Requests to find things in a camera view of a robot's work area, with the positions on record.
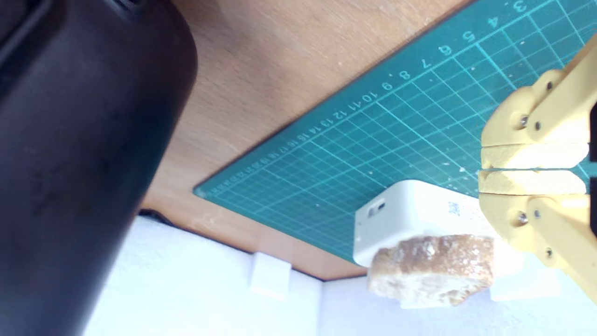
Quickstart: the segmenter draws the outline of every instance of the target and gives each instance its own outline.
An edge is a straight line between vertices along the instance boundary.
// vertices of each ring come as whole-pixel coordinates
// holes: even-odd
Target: wooden table
[[[199,72],[143,207],[320,279],[365,269],[191,190],[467,0],[173,0]]]

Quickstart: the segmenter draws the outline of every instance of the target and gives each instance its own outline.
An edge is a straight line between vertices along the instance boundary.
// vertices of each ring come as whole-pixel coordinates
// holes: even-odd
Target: bread slice
[[[493,239],[415,237],[380,249],[369,291],[417,306],[455,306],[493,284]]]

